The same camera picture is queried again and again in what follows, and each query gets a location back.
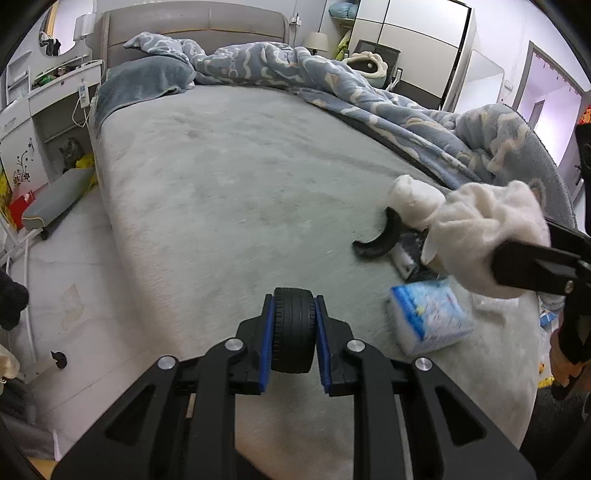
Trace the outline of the white bedside lamp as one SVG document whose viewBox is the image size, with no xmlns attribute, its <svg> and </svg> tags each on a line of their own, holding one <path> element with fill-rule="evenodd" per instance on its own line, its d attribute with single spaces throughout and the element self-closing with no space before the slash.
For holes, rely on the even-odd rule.
<svg viewBox="0 0 591 480">
<path fill-rule="evenodd" d="M 303 46 L 312 55 L 317 55 L 318 52 L 327 53 L 329 51 L 328 35 L 322 32 L 311 32 L 304 38 Z"/>
</svg>

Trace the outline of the black printed snack wrapper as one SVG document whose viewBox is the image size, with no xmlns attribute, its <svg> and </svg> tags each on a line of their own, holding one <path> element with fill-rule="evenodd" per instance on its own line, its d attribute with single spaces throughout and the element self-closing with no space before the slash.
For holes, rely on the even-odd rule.
<svg viewBox="0 0 591 480">
<path fill-rule="evenodd" d="M 416 231 L 401 234 L 390 252 L 391 259 L 401 279 L 405 283 L 438 280 L 440 274 L 421 260 L 426 237 Z"/>
</svg>

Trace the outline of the grey framed door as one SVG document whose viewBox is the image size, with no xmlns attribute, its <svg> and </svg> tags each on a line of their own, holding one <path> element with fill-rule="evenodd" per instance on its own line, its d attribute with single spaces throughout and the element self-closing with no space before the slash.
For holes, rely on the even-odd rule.
<svg viewBox="0 0 591 480">
<path fill-rule="evenodd" d="M 538 45 L 528 43 L 512 108 L 526 120 L 557 166 L 565 162 L 589 91 Z"/>
</svg>

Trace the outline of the grey-green bed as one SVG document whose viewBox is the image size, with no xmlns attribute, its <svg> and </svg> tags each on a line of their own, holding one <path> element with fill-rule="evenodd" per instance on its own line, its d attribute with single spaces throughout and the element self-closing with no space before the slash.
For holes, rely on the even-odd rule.
<svg viewBox="0 0 591 480">
<path fill-rule="evenodd" d="M 394 178 L 432 180 L 373 138 L 274 89 L 197 86 L 116 111 L 93 143 L 100 192 L 139 315 L 158 353 L 184 358 L 228 338 L 276 287 L 325 296 L 356 338 L 405 359 L 387 313 L 389 260 L 363 262 Z M 473 313 L 469 292 L 452 283 Z M 465 340 L 433 352 L 519 448 L 537 395 L 538 297 L 474 311 Z M 353 400 L 308 375 L 273 373 L 238 397 L 238 452 L 273 479 L 352 479 Z"/>
</svg>

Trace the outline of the white grey wardrobe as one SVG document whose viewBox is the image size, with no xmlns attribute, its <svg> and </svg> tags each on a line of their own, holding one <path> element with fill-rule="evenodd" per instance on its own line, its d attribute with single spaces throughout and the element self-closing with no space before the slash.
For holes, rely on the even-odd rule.
<svg viewBox="0 0 591 480">
<path fill-rule="evenodd" d="M 400 52 L 397 93 L 430 109 L 457 103 L 476 31 L 474 9 L 460 1 L 363 0 L 349 46 L 372 42 Z"/>
</svg>

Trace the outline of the black toy tyre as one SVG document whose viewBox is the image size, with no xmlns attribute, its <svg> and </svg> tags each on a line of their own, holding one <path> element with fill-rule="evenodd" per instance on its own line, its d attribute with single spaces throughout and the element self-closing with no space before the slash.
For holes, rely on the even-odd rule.
<svg viewBox="0 0 591 480">
<path fill-rule="evenodd" d="M 311 291 L 276 288 L 273 292 L 273 371 L 307 374 L 314 361 L 317 330 L 317 311 Z"/>
</svg>

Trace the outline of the black hanging garment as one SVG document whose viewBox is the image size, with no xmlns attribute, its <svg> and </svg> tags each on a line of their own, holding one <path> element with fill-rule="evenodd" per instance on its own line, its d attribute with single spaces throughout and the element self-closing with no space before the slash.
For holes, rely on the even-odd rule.
<svg viewBox="0 0 591 480">
<path fill-rule="evenodd" d="M 20 321 L 21 312 L 28 306 L 29 292 L 27 288 L 15 282 L 4 271 L 0 271 L 0 324 L 10 331 Z"/>
</svg>

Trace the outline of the white dressing table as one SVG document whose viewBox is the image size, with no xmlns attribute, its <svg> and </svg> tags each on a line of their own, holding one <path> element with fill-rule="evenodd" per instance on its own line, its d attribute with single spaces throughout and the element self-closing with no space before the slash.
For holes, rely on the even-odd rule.
<svg viewBox="0 0 591 480">
<path fill-rule="evenodd" d="M 79 90 L 91 98 L 102 78 L 102 63 L 91 61 L 27 95 L 1 112 L 1 161 L 12 196 L 36 192 L 71 166 L 70 143 L 83 154 L 92 151 L 86 124 L 88 106 Z"/>
</svg>

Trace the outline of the white tissue wad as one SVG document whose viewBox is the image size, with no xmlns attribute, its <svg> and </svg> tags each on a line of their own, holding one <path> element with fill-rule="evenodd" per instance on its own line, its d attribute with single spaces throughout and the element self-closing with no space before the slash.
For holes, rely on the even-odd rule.
<svg viewBox="0 0 591 480">
<path fill-rule="evenodd" d="M 445 195 L 402 175 L 394 180 L 388 206 L 403 224 L 427 234 L 423 265 L 455 277 L 466 290 L 498 299 L 521 297 L 523 289 L 499 285 L 493 277 L 494 250 L 514 240 L 548 247 L 549 227 L 529 186 L 467 183 Z"/>
</svg>

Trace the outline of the blue white tissue pack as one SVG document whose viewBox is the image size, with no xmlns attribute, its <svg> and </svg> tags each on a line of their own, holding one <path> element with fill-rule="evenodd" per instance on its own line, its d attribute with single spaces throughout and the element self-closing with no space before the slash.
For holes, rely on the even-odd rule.
<svg viewBox="0 0 591 480">
<path fill-rule="evenodd" d="M 393 286 L 389 312 L 394 336 L 411 357 L 452 346 L 475 328 L 447 279 Z"/>
</svg>

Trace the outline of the red box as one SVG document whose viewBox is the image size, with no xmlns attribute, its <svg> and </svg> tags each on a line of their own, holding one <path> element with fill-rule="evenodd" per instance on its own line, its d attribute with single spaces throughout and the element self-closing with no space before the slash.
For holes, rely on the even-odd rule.
<svg viewBox="0 0 591 480">
<path fill-rule="evenodd" d="M 9 206 L 12 223 L 16 230 L 23 228 L 22 217 L 26 209 L 35 201 L 35 196 L 32 191 L 26 192 L 24 195 L 17 197 Z"/>
</svg>

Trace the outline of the dark blue-grey pillow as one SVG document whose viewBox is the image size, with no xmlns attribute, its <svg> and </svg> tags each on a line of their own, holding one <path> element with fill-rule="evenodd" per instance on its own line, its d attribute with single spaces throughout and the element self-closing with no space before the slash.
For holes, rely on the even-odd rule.
<svg viewBox="0 0 591 480">
<path fill-rule="evenodd" d="M 110 68 L 96 93 L 94 126 L 100 131 L 114 112 L 169 94 L 184 93 L 195 71 L 181 60 L 146 56 Z"/>
</svg>

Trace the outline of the black curved plastic piece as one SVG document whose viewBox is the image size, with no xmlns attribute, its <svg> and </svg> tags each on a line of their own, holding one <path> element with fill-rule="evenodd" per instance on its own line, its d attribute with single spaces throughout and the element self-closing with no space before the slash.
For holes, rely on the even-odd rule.
<svg viewBox="0 0 591 480">
<path fill-rule="evenodd" d="M 388 254 L 397 244 L 402 232 L 403 222 L 400 215 L 391 207 L 385 209 L 386 222 L 379 235 L 373 240 L 353 241 L 352 248 L 356 256 L 374 259 Z"/>
</svg>

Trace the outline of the grey padded headboard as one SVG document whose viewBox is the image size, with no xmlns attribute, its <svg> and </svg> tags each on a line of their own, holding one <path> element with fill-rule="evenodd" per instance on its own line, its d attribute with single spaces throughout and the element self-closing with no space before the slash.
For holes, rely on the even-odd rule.
<svg viewBox="0 0 591 480">
<path fill-rule="evenodd" d="M 290 41 L 287 18 L 280 12 L 224 2 L 167 1 L 103 12 L 86 45 L 109 69 L 144 55 L 123 47 L 141 32 L 192 39 L 208 54 L 233 44 Z"/>
</svg>

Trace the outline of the grey cushioned stool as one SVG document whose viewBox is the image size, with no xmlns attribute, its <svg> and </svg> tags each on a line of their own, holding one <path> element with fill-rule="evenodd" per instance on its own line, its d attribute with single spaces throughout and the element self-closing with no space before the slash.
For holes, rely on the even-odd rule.
<svg viewBox="0 0 591 480">
<path fill-rule="evenodd" d="M 41 237 L 46 239 L 49 226 L 85 194 L 94 174 L 93 167 L 74 168 L 47 185 L 22 214 L 23 227 L 28 232 L 40 230 Z"/>
</svg>

